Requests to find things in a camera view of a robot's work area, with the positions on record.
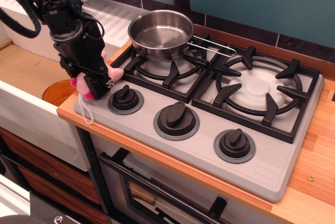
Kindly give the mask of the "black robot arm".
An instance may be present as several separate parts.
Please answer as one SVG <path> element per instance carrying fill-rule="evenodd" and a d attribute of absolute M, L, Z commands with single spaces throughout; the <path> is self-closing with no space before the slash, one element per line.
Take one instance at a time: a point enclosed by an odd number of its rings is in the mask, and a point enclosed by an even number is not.
<path fill-rule="evenodd" d="M 94 99 L 101 99 L 113 85 L 102 57 L 105 30 L 100 21 L 82 10 L 82 0 L 16 0 L 34 29 L 21 25 L 3 10 L 1 21 L 16 33 L 35 38 L 47 25 L 60 65 L 71 78 L 84 73 Z"/>

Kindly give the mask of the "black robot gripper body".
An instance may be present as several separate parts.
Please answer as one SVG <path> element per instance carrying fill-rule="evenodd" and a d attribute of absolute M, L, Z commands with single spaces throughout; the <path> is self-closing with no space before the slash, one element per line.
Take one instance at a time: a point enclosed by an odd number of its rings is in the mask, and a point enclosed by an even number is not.
<path fill-rule="evenodd" d="M 106 75 L 107 67 L 101 56 L 105 47 L 104 28 L 92 15 L 83 12 L 74 20 L 74 29 L 63 34 L 51 33 L 54 48 L 60 58 L 80 65 L 86 74 Z"/>

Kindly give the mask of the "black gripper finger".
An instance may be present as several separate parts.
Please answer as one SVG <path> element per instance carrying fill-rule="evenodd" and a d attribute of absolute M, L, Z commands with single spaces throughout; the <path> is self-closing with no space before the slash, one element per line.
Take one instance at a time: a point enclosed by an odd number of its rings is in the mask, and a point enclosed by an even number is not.
<path fill-rule="evenodd" d="M 85 70 L 80 65 L 76 65 L 66 58 L 60 58 L 60 66 L 66 70 L 70 78 L 78 77 L 79 74 L 86 75 Z"/>
<path fill-rule="evenodd" d="M 87 99 L 101 99 L 114 84 L 111 77 L 106 75 L 95 75 L 86 74 L 84 75 L 84 81 L 88 87 L 89 93 L 85 94 L 84 97 Z"/>

